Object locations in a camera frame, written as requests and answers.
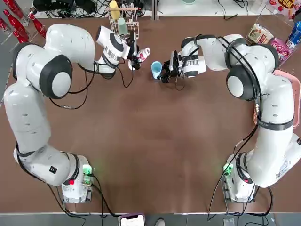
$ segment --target red bottle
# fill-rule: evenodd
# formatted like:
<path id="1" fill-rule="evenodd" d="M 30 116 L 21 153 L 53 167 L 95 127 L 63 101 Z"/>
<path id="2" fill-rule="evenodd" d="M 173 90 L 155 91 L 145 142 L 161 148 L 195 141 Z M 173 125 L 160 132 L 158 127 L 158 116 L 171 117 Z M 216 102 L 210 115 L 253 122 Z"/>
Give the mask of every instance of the red bottle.
<path id="1" fill-rule="evenodd" d="M 5 5 L 8 6 L 8 8 L 20 19 L 23 18 L 24 14 L 18 4 L 15 2 L 15 0 L 3 0 Z"/>
<path id="2" fill-rule="evenodd" d="M 43 24 L 37 18 L 35 18 L 32 13 L 29 14 L 29 18 L 33 21 L 33 25 L 36 30 L 45 38 L 47 30 L 44 28 Z"/>
<path id="3" fill-rule="evenodd" d="M 7 10 L 4 10 L 3 13 L 7 16 L 8 20 L 10 21 L 10 24 L 20 33 L 20 35 L 28 40 L 28 34 L 26 33 L 26 30 L 22 26 L 20 21 L 14 18 Z"/>
<path id="4" fill-rule="evenodd" d="M 0 17 L 0 28 L 2 29 L 2 31 L 6 34 L 6 35 L 10 35 L 11 34 L 11 29 L 8 26 L 8 24 Z"/>
<path id="5" fill-rule="evenodd" d="M 23 36 L 21 36 L 20 33 L 16 29 L 14 30 L 13 34 L 18 39 L 19 43 L 28 42 L 28 40 L 26 40 L 26 38 L 24 38 Z"/>

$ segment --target blue cup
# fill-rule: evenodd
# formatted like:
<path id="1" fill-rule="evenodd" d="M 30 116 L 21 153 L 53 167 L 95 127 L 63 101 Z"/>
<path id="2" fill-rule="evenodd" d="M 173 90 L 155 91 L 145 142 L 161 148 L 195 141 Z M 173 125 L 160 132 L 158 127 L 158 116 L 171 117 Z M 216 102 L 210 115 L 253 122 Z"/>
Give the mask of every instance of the blue cup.
<path id="1" fill-rule="evenodd" d="M 151 64 L 152 76 L 154 79 L 158 79 L 158 76 L 161 74 L 162 64 L 159 61 L 155 61 Z"/>

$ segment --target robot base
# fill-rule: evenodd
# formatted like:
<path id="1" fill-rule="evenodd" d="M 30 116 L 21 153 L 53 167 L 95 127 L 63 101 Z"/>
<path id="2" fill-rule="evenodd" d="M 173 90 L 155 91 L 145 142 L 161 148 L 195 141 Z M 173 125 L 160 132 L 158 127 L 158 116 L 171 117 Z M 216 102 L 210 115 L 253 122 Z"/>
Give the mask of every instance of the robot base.
<path id="1" fill-rule="evenodd" d="M 227 164 L 230 163 L 234 155 L 231 155 Z M 244 182 L 237 173 L 236 168 L 236 159 L 232 161 L 233 169 L 229 175 L 224 175 L 222 178 L 222 189 L 224 193 L 224 198 L 226 202 L 253 202 L 254 201 L 254 192 L 253 188 L 254 183 L 248 184 Z"/>
<path id="2" fill-rule="evenodd" d="M 77 157 L 79 159 L 79 174 L 74 180 L 74 184 L 62 184 L 64 203 L 90 203 L 92 199 L 92 187 L 82 184 L 84 179 L 83 165 L 88 165 L 89 162 L 82 155 L 77 155 Z"/>

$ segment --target green indicator light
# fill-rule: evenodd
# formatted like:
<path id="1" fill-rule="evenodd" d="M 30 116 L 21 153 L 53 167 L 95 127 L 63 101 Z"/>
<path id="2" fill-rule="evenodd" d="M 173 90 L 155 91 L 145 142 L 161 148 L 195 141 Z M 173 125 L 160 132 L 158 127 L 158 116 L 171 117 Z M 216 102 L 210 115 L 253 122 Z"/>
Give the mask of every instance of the green indicator light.
<path id="1" fill-rule="evenodd" d="M 228 175 L 230 175 L 231 173 L 232 173 L 232 169 L 233 169 L 233 164 L 231 163 L 231 164 L 225 164 L 224 166 L 223 166 L 223 171 L 225 171 L 225 175 L 226 176 L 228 176 Z"/>

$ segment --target blue can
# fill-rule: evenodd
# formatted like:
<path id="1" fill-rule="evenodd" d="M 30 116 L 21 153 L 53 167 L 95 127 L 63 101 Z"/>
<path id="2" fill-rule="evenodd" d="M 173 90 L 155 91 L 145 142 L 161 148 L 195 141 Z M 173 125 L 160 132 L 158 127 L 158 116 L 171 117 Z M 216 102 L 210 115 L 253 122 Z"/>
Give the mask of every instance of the blue can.
<path id="1" fill-rule="evenodd" d="M 301 21 L 295 23 L 292 33 L 286 41 L 288 48 L 295 48 L 301 41 Z"/>

